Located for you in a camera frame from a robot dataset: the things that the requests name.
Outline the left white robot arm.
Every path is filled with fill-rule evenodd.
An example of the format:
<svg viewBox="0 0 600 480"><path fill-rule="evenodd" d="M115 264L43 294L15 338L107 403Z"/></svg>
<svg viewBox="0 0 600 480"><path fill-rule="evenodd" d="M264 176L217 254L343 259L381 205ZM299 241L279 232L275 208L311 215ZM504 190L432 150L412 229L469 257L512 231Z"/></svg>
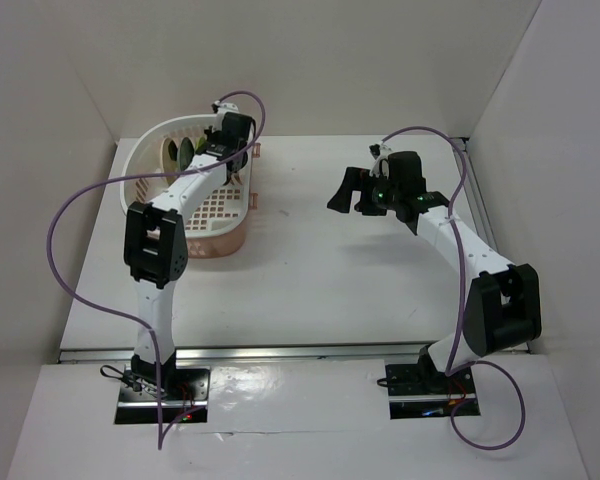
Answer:
<svg viewBox="0 0 600 480"><path fill-rule="evenodd" d="M143 321L132 373L156 399L176 390L173 297L190 258L226 256L240 247L249 202L252 117L224 104L144 134L125 164L123 260Z"/></svg>

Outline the green plate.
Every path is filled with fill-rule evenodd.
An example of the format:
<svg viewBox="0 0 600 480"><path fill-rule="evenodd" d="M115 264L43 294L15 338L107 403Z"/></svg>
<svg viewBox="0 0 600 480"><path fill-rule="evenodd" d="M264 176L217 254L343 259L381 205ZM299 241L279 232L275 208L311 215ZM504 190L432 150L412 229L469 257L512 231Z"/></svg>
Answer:
<svg viewBox="0 0 600 480"><path fill-rule="evenodd" d="M206 145L206 138L200 137L195 143L195 154L200 155L201 153L203 153L205 145Z"/></svg>

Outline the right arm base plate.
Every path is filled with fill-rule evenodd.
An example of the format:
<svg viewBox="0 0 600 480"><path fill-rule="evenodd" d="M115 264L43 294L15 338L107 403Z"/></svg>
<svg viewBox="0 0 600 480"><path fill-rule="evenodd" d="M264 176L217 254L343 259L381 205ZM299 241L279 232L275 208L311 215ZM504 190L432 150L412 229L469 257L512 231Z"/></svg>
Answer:
<svg viewBox="0 0 600 480"><path fill-rule="evenodd" d="M392 420L449 417L454 409L457 416L481 415L470 369L425 377L416 364L387 364L376 384L388 394Z"/></svg>

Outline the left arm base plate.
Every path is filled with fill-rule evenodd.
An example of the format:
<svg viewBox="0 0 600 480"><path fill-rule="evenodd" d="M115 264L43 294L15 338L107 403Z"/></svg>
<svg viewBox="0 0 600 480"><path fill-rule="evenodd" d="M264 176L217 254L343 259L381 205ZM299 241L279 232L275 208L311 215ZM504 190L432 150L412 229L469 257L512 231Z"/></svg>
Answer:
<svg viewBox="0 0 600 480"><path fill-rule="evenodd" d="M157 423L158 390L153 383L134 375L128 367L120 370L104 365L100 373L120 382L116 425ZM181 424L206 423L210 380L211 370L207 367L177 369L172 384L160 393L164 424L176 418Z"/></svg>

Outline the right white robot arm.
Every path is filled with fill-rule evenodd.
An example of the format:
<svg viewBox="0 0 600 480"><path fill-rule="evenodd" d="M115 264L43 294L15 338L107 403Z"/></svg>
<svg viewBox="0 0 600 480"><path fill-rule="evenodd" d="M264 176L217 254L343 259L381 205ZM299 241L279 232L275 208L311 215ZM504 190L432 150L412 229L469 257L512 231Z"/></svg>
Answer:
<svg viewBox="0 0 600 480"><path fill-rule="evenodd" d="M540 336L539 277L531 265L493 250L450 211L442 193L428 190L417 153L372 149L374 166L347 168L327 207L364 216L393 212L458 273L462 324L420 350L414 376L421 388L438 392L461 367Z"/></svg>

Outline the blue floral plate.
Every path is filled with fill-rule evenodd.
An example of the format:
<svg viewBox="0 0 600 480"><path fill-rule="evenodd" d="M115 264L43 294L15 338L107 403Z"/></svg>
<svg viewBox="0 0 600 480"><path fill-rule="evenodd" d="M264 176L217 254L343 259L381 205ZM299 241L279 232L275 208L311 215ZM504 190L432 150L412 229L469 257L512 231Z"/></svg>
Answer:
<svg viewBox="0 0 600 480"><path fill-rule="evenodd" d="M191 139L189 137L183 138L176 154L178 169L184 172L191 164L194 155L195 148Z"/></svg>

